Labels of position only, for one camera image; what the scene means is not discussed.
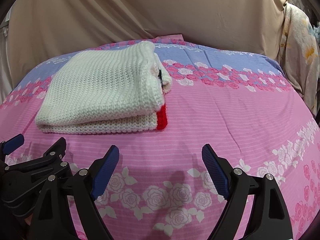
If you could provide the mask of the floral cream curtain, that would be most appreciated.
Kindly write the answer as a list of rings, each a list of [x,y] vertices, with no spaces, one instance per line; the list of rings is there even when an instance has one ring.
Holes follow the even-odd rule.
[[[278,62],[315,116],[319,109],[319,47],[308,16],[291,3],[285,6]]]

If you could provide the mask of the white satin curtain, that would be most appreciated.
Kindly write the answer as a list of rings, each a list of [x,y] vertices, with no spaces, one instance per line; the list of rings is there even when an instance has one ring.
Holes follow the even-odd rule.
[[[9,20],[11,15],[11,9],[9,9],[7,15],[1,23],[0,29],[0,96],[1,103],[6,96],[12,91],[12,78],[8,59],[8,32],[9,32]]]

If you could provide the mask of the beige fabric backdrop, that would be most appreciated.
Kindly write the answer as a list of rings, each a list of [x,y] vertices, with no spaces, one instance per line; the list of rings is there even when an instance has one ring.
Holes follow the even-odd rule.
[[[275,59],[286,0],[17,0],[9,20],[11,80],[39,63],[112,42],[181,34],[205,46]]]

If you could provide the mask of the white red black knit sweater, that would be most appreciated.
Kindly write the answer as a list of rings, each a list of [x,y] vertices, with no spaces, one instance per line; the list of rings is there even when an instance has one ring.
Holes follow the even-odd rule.
[[[44,133],[104,134],[163,130],[172,79],[155,45],[86,50],[53,77],[35,118]]]

